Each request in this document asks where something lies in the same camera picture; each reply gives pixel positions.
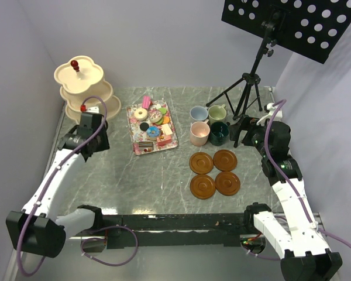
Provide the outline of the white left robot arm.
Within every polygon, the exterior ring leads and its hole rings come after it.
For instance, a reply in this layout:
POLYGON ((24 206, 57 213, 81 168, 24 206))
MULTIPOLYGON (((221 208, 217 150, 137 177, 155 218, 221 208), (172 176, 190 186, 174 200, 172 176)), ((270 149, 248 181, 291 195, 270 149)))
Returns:
POLYGON ((54 162, 35 194, 21 211, 10 211, 6 218, 15 250, 55 258, 69 237, 83 230, 101 233, 104 221, 97 207, 79 208, 65 219, 57 214, 81 165, 94 153, 109 149, 107 126, 102 114, 83 112, 80 123, 60 139, 54 162))

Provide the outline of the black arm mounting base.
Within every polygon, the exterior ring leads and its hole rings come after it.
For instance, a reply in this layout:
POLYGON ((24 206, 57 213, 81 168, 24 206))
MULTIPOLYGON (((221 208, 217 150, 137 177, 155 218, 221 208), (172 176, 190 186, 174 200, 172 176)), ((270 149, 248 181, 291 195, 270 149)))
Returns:
POLYGON ((259 232, 242 213, 104 215, 101 227, 121 225, 137 236, 139 246, 241 246, 259 232))

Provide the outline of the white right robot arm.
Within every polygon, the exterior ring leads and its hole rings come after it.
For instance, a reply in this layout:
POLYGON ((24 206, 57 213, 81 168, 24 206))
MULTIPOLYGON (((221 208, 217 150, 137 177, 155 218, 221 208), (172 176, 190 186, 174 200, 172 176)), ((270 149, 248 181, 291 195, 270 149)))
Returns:
POLYGON ((245 131, 242 144, 261 155, 261 168, 284 213, 284 228, 270 207, 253 203, 244 211, 243 225, 250 233, 260 232, 275 249, 285 280, 331 280, 342 266, 339 253, 332 252, 322 236, 305 192, 297 161, 289 153, 290 127, 281 121, 285 101, 266 105, 260 119, 242 116, 229 127, 231 140, 245 131))

